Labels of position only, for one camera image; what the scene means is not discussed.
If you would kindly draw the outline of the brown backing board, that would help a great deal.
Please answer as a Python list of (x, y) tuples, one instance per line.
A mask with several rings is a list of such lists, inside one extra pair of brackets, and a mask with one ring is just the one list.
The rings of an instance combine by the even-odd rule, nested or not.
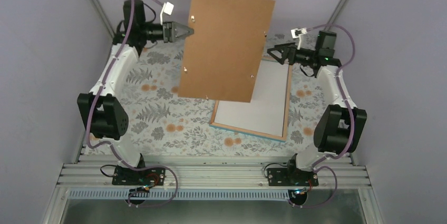
[(274, 0), (191, 0), (178, 95), (250, 102)]

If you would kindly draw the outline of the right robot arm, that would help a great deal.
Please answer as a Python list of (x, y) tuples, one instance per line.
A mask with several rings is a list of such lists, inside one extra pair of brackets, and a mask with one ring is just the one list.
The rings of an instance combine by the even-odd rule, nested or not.
[(315, 172), (326, 160), (337, 160), (356, 150), (367, 120), (365, 110), (350, 97), (343, 78), (343, 65), (334, 57), (336, 33), (319, 31), (314, 49), (300, 43), (284, 43), (267, 49), (267, 54), (284, 65), (299, 64), (312, 69), (323, 90), (327, 108), (314, 130), (313, 145), (294, 154), (287, 162), (286, 180), (297, 186), (306, 172)]

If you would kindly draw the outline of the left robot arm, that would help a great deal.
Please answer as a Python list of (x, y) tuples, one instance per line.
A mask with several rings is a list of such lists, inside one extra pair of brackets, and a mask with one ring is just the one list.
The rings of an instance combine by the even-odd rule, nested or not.
[(147, 21), (142, 0), (123, 3), (123, 21), (118, 25), (106, 66), (88, 93), (77, 97), (77, 105), (85, 126), (85, 141), (90, 149), (108, 146), (126, 170), (125, 176), (133, 184), (141, 184), (147, 177), (144, 158), (123, 137), (129, 127), (129, 116), (118, 95), (127, 74), (138, 62), (147, 42), (174, 43), (194, 34), (193, 28), (175, 21)]

